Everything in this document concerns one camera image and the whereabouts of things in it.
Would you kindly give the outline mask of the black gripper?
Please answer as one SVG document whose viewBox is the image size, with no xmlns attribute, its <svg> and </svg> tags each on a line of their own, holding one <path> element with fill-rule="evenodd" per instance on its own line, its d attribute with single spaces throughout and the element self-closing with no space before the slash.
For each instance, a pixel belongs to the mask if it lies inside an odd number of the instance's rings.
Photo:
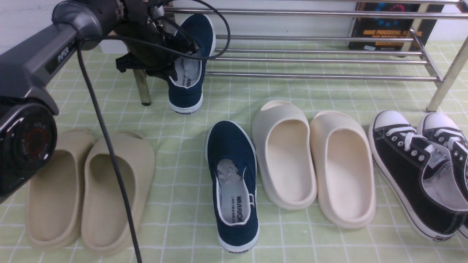
<svg viewBox="0 0 468 263">
<path fill-rule="evenodd" d="M 152 47 L 134 40 L 156 44 L 188 55 L 195 55 L 197 44 L 186 30 L 165 16 L 160 0 L 124 0 L 126 17 L 116 27 L 116 35 L 132 38 L 123 42 L 132 53 L 125 55 L 124 65 L 130 69 L 141 69 L 147 75 L 168 81 L 177 80 L 176 60 L 180 55 Z"/>
</svg>

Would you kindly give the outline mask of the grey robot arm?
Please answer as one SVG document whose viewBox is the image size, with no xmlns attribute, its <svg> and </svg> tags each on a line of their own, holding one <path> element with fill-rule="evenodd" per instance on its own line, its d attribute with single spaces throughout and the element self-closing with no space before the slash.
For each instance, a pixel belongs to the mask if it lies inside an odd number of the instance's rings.
<svg viewBox="0 0 468 263">
<path fill-rule="evenodd" d="M 129 52 L 116 60 L 117 70 L 144 70 L 175 76 L 181 54 L 196 53 L 194 37 L 162 22 L 165 0 L 65 0 L 55 6 L 52 25 L 7 50 L 0 58 L 1 182 L 4 202 L 50 160 L 57 142 L 59 109 L 47 85 L 78 50 L 95 48 L 115 33 Z"/>
</svg>

